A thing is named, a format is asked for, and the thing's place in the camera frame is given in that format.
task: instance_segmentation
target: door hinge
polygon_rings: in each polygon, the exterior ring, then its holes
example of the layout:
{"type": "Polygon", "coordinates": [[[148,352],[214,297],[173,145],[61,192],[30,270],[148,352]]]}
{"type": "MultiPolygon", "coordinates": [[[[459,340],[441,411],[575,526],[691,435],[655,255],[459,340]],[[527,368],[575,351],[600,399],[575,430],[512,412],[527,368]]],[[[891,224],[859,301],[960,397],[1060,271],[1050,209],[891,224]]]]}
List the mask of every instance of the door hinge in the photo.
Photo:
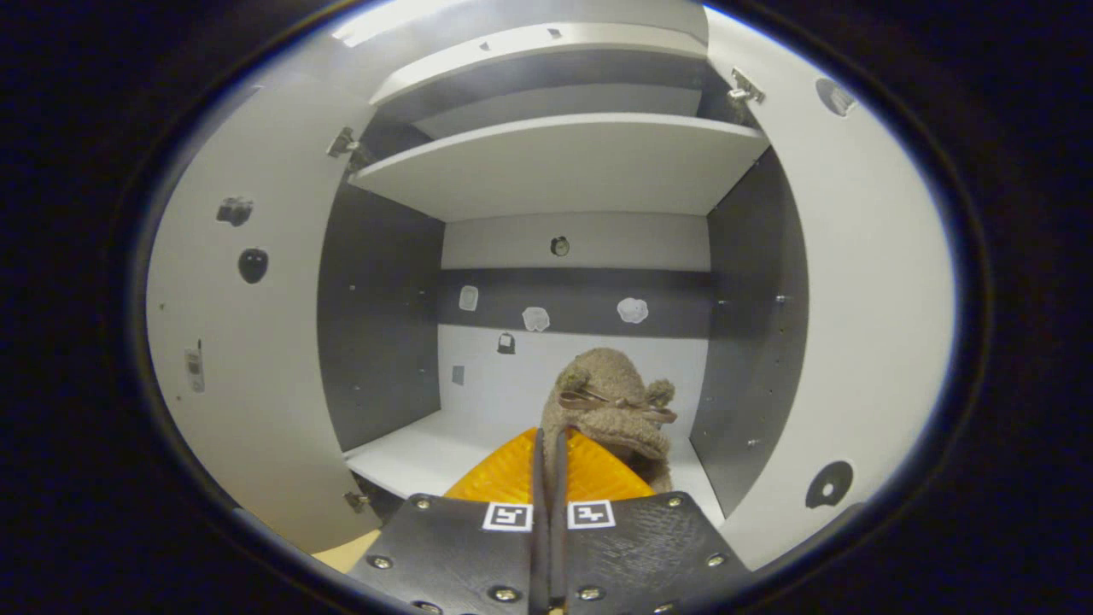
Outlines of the door hinge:
{"type": "Polygon", "coordinates": [[[766,98],[766,94],[762,90],[755,86],[750,79],[744,76],[740,69],[732,68],[732,80],[737,82],[737,86],[729,90],[729,97],[734,100],[747,99],[755,100],[756,104],[762,103],[766,98]]]}
{"type": "Polygon", "coordinates": [[[372,502],[372,498],[369,498],[368,496],[354,494],[353,492],[345,492],[345,495],[342,497],[345,498],[345,504],[348,504],[349,507],[353,509],[353,512],[357,515],[364,512],[364,507],[368,506],[368,504],[372,502]]]}
{"type": "Polygon", "coordinates": [[[330,146],[327,147],[327,155],[330,157],[338,157],[343,153],[355,151],[360,146],[361,141],[353,138],[353,129],[345,126],[341,129],[341,132],[334,137],[334,140],[330,142],[330,146]]]}

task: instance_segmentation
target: plush toy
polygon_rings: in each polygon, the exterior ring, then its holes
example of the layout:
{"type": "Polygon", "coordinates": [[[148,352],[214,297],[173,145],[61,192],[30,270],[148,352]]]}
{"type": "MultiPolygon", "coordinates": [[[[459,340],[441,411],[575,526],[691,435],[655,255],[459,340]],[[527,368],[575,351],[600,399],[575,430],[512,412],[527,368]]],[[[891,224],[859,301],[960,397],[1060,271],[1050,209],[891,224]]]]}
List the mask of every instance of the plush toy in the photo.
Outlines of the plush toy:
{"type": "Polygon", "coordinates": [[[573,427],[603,446],[659,494],[672,489],[668,437],[660,426],[675,421],[666,406],[675,387],[658,380],[648,389],[626,355],[595,348],[559,375],[543,407],[546,488],[554,488],[557,435],[573,427]]]}

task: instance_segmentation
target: white panel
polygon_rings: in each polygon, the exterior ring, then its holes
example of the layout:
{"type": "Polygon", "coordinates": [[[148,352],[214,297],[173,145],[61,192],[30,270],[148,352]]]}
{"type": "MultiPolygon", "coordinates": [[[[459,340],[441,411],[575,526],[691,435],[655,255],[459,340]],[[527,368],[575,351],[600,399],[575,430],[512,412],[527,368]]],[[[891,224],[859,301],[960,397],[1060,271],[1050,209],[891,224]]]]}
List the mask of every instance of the white panel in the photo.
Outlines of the white panel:
{"type": "Polygon", "coordinates": [[[648,382],[675,385],[671,409],[679,419],[665,426],[672,440],[675,487],[690,493],[715,522],[720,509],[687,437],[694,423],[706,365],[705,340],[599,338],[509,331],[516,354],[497,353],[505,330],[439,326],[440,404],[444,410],[345,453],[350,468],[384,488],[408,496],[443,494],[474,465],[541,418],[554,379],[573,358],[598,346],[625,353],[648,382]],[[463,385],[451,382],[463,366],[463,385]]]}
{"type": "Polygon", "coordinates": [[[708,119],[565,115],[433,141],[350,181],[445,222],[579,211],[705,215],[766,146],[757,130],[708,119]]]}
{"type": "Polygon", "coordinates": [[[444,227],[443,269],[611,267],[709,270],[703,215],[670,213],[542,213],[480,217],[444,227]],[[565,236],[557,257],[551,239],[565,236]]]}
{"type": "Polygon", "coordinates": [[[706,48],[682,32],[621,23],[541,23],[480,36],[426,56],[391,73],[369,100],[380,106],[442,78],[538,54],[583,49],[657,51],[704,58],[706,48]],[[561,36],[554,36],[554,29],[561,36]]]}
{"type": "Polygon", "coordinates": [[[316,295],[345,166],[326,147],[342,126],[371,115],[365,100],[314,79],[267,85],[193,158],[151,255],[149,344],[175,424],[239,505],[307,552],[368,530],[342,500],[354,483],[319,376],[316,295]],[[255,201],[239,227],[215,220],[221,200],[235,194],[255,201]],[[248,247],[270,257],[257,284],[236,264],[248,247]],[[198,340],[203,393],[190,392],[184,363],[198,340]]]}
{"type": "Polygon", "coordinates": [[[785,167],[809,267],[809,330],[797,398],[755,485],[722,528],[751,568],[867,500],[907,457],[935,407],[953,343],[955,282],[940,215],[915,165],[867,109],[846,118],[824,76],[771,38],[714,11],[709,60],[766,93],[749,103],[785,167]],[[804,507],[827,463],[855,476],[837,507],[804,507]]]}
{"type": "Polygon", "coordinates": [[[414,122],[433,139],[495,123],[578,113],[656,113],[694,116],[702,92],[640,83],[587,83],[491,96],[414,122]]]}

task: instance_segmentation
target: brown plush toy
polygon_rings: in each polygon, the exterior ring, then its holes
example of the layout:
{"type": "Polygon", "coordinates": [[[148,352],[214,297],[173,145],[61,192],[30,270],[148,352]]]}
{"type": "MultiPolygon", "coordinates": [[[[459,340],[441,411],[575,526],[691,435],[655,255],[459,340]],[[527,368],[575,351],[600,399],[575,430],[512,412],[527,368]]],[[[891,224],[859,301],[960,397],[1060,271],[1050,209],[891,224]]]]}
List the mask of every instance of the brown plush toy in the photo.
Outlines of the brown plush toy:
{"type": "Polygon", "coordinates": [[[672,489],[668,437],[660,426],[675,421],[666,409],[675,387],[658,380],[646,389],[626,355],[595,348],[559,375],[543,407],[546,488],[554,488],[554,442],[566,427],[579,430],[622,460],[658,494],[672,489]]]}

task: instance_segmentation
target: cabinet door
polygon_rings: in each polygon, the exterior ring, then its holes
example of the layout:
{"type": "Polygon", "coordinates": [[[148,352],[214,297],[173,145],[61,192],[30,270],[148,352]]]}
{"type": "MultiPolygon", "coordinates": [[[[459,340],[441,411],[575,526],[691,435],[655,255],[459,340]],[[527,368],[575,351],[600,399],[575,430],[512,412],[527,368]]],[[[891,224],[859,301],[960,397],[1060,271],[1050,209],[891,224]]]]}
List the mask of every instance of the cabinet door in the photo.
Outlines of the cabinet door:
{"type": "Polygon", "coordinates": [[[755,568],[867,500],[910,452],[948,371],[955,281],[929,187],[878,117],[860,104],[833,113],[816,67],[721,13],[707,19],[713,67],[730,84],[739,69],[765,94],[748,106],[785,168],[808,262],[792,410],[722,528],[755,568]],[[807,508],[809,485],[835,461],[851,464],[850,490],[835,507],[807,508]]]}
{"type": "Polygon", "coordinates": [[[224,120],[178,180],[152,249],[148,330],[190,449],[240,506],[315,553],[375,527],[343,499],[356,487],[327,412],[316,338],[322,240],[348,159],[326,150],[343,126],[359,134],[373,110],[327,82],[280,76],[224,120]],[[254,203],[239,225],[218,220],[230,197],[254,203]],[[254,283],[239,267],[251,248],[267,260],[254,283]],[[201,392],[187,350],[200,356],[201,392]]]}

